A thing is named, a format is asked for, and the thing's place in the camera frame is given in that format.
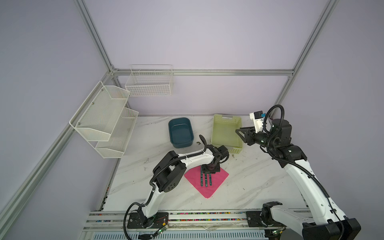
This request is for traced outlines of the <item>spoon with teal handle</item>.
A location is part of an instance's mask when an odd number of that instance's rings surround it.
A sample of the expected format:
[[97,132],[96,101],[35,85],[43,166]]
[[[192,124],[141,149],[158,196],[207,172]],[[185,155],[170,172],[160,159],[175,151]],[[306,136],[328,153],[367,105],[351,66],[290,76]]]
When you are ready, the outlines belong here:
[[201,175],[200,175],[200,181],[201,181],[201,187],[203,187],[204,186],[204,174],[203,173],[201,173]]

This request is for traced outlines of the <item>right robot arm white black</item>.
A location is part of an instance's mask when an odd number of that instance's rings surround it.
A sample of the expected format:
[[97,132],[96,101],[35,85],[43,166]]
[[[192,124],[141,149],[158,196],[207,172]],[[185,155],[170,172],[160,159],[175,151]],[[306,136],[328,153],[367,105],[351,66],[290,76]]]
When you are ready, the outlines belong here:
[[355,218],[348,218],[334,203],[316,178],[302,149],[291,143],[292,125],[287,120],[275,119],[268,132],[255,121],[254,127],[240,128],[236,134],[247,145],[254,144],[279,162],[293,179],[310,209],[312,218],[285,209],[275,201],[263,204],[261,224],[271,227],[280,223],[295,231],[305,240],[353,240],[361,230]]

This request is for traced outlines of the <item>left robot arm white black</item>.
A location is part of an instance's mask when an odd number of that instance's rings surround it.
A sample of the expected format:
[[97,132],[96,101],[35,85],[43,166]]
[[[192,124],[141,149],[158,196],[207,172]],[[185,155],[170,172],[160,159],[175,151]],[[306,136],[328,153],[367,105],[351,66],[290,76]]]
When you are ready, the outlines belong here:
[[228,160],[229,156],[225,146],[217,148],[213,145],[204,146],[203,150],[189,154],[168,152],[153,169],[149,196],[142,204],[134,203],[138,206],[140,226],[148,228],[153,224],[164,194],[173,190],[188,171],[197,168],[198,182],[203,187],[211,187],[212,177],[221,171],[220,164]]

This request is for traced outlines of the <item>pink paper napkin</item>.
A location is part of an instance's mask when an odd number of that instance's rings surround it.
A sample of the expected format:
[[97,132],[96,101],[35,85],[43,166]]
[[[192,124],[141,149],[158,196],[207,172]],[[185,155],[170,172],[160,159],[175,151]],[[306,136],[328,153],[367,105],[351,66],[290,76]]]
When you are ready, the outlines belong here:
[[205,174],[202,167],[195,167],[185,173],[188,182],[206,199],[209,199],[227,179],[229,173],[220,168],[220,172]]

